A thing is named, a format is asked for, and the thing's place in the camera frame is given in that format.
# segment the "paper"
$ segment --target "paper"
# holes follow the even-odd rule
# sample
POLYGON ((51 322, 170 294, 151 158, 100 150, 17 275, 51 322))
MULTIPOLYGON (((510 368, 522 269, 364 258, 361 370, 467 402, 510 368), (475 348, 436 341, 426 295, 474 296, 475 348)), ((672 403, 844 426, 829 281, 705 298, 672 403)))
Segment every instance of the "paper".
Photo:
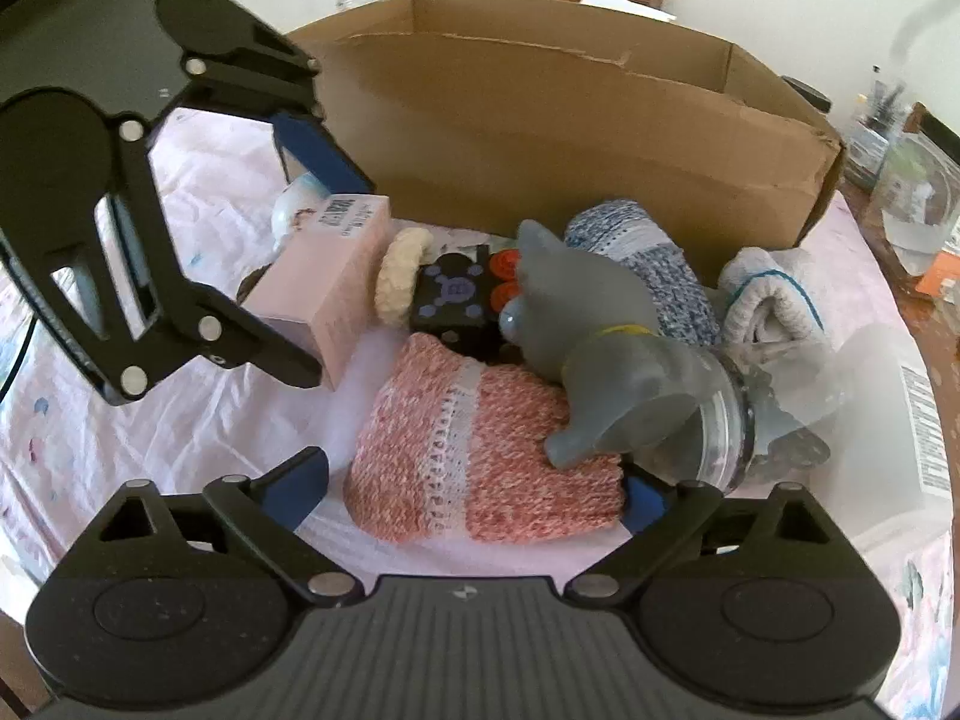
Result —
POLYGON ((648 19, 656 19, 659 22, 675 22, 676 16, 664 13, 662 10, 656 10, 653 7, 638 4, 629 0, 580 0, 582 5, 596 5, 596 7, 605 7, 608 10, 619 10, 623 13, 632 13, 637 16, 646 16, 648 19))

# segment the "label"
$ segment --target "label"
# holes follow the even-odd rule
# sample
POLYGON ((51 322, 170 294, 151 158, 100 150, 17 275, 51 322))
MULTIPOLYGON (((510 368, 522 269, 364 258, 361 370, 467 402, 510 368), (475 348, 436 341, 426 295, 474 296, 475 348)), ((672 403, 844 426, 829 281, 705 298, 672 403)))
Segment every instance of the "label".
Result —
POLYGON ((672 242, 664 230, 649 220, 635 220, 614 228, 591 251, 614 262, 622 262, 642 251, 672 242))
POLYGON ((440 287, 440 300, 444 303, 466 303, 476 295, 476 285, 464 276, 445 279, 440 287))
POLYGON ((354 238, 373 218, 381 202, 380 197, 366 194, 335 194, 318 213, 314 224, 334 229, 343 238, 354 238))
POLYGON ((866 172, 875 175, 883 163, 887 145, 886 138, 858 122, 851 134, 851 140, 847 144, 850 161, 854 165, 862 167, 866 172))
POLYGON ((949 252, 954 257, 960 257, 960 220, 957 220, 957 224, 953 225, 953 231, 944 244, 944 251, 949 252))
POLYGON ((901 364, 901 377, 910 409, 910 426, 924 493, 952 499, 947 447, 940 427, 940 415, 933 398, 933 387, 925 370, 901 364))

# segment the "metal screw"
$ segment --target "metal screw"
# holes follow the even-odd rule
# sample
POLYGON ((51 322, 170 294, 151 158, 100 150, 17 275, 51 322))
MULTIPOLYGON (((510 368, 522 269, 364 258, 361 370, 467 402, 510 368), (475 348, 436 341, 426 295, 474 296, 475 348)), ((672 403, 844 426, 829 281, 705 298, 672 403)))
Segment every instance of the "metal screw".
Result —
POLYGON ((620 582, 606 574, 581 574, 570 589, 581 598, 611 598, 620 591, 620 582))
POLYGON ((202 76, 206 73, 206 62, 197 57, 186 60, 184 68, 191 76, 202 76))
POLYGON ((197 325, 197 329, 204 341, 216 341, 224 332, 224 328, 217 317, 204 317, 197 325))
POLYGON ((355 585, 356 581, 353 577, 342 574, 340 571, 318 574, 306 584, 307 589, 314 595, 322 595, 325 598, 340 598, 347 595, 355 585))
POLYGON ((136 143, 143 137, 143 124, 136 119, 127 119, 120 124, 120 137, 127 143, 136 143))
POLYGON ((147 391, 147 373, 142 367, 131 365, 120 374, 120 386, 128 395, 142 395, 147 391))

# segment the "bottle cap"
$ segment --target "bottle cap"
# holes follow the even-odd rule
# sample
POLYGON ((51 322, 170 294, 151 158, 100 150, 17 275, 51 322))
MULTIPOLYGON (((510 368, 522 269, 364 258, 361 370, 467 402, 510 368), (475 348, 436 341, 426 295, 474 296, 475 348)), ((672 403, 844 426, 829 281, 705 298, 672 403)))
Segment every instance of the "bottle cap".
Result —
POLYGON ((490 271, 501 281, 514 281, 517 278, 517 263, 520 261, 520 250, 506 248, 496 252, 490 258, 490 271))
POLYGON ((508 281, 501 284, 490 295, 490 307, 498 314, 503 311, 503 307, 520 294, 520 284, 515 281, 508 281))

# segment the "crocheted cloth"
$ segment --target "crocheted cloth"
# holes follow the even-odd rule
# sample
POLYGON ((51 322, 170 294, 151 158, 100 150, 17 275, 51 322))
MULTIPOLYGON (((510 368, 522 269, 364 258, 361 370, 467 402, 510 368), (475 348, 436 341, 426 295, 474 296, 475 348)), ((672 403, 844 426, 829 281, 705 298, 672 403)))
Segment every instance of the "crocheted cloth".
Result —
POLYGON ((383 541, 538 541, 618 522, 618 457, 558 471, 544 439, 568 422, 560 388, 416 334, 376 397, 347 474, 353 521, 383 541))
POLYGON ((576 215, 566 228, 569 247, 627 266, 656 305, 661 333, 701 346, 720 343, 720 325, 683 250, 633 200, 608 200, 576 215))

